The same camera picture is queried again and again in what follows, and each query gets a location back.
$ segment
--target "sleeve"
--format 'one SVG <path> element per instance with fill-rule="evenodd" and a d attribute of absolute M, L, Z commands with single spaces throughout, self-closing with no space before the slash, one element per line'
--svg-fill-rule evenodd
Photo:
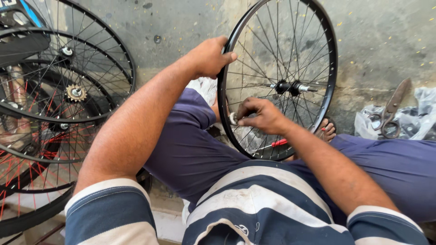
<path fill-rule="evenodd" d="M 388 208 L 359 206 L 347 219 L 356 245 L 428 245 L 421 228 Z"/>
<path fill-rule="evenodd" d="M 66 245 L 158 245 L 150 198 L 133 180 L 89 186 L 73 196 L 65 213 Z"/>

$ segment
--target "screwdriver handle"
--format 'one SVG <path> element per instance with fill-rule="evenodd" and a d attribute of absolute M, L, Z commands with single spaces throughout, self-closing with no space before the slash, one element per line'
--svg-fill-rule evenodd
<path fill-rule="evenodd" d="M 275 146 L 281 146 L 281 145 L 284 145 L 284 144 L 287 144 L 287 143 L 288 143 L 288 141 L 287 141 L 286 139 L 282 139 L 282 140 L 279 140 L 279 141 L 273 142 L 273 143 L 271 144 L 271 146 L 272 146 L 272 147 L 275 147 Z"/>

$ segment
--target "leg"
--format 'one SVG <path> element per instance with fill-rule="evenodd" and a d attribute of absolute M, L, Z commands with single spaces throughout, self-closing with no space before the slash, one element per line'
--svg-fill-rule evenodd
<path fill-rule="evenodd" d="M 367 140 L 338 135 L 331 143 L 364 169 L 405 215 L 416 222 L 436 220 L 436 142 L 423 140 Z M 315 183 L 315 189 L 339 220 L 337 206 L 328 198 L 301 160 L 289 162 Z"/>
<path fill-rule="evenodd" d="M 196 203 L 230 167 L 249 160 L 214 139 L 206 129 L 216 116 L 204 99 L 186 88 L 174 105 L 144 168 Z"/>

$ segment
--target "rusty scissors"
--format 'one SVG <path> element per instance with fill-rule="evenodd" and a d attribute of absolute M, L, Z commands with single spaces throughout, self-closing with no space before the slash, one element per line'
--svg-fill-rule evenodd
<path fill-rule="evenodd" d="M 387 138 L 387 139 L 395 139 L 400 135 L 401 127 L 398 123 L 393 122 L 393 119 L 395 118 L 395 114 L 398 111 L 398 108 L 403 101 L 407 91 L 410 89 L 410 86 L 412 84 L 412 81 L 410 78 L 402 81 L 400 85 L 397 87 L 397 89 L 394 92 L 394 95 L 392 96 L 391 100 L 389 100 L 389 103 L 386 105 L 386 107 L 383 109 L 381 114 L 373 113 L 369 115 L 369 118 L 372 119 L 374 117 L 378 117 L 380 119 L 380 125 L 377 128 L 374 128 L 375 131 L 381 129 L 381 134 Z M 395 127 L 395 134 L 389 134 L 385 130 L 385 128 L 388 127 Z"/>

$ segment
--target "striped t-shirt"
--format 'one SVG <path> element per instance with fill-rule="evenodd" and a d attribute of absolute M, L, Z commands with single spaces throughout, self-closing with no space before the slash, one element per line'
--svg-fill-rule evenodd
<path fill-rule="evenodd" d="M 66 244 L 157 243 L 150 200 L 129 179 L 106 180 L 77 193 L 65 207 Z M 187 218 L 184 245 L 424 245 L 410 218 L 360 206 L 347 227 L 292 167 L 248 161 L 220 179 Z"/>

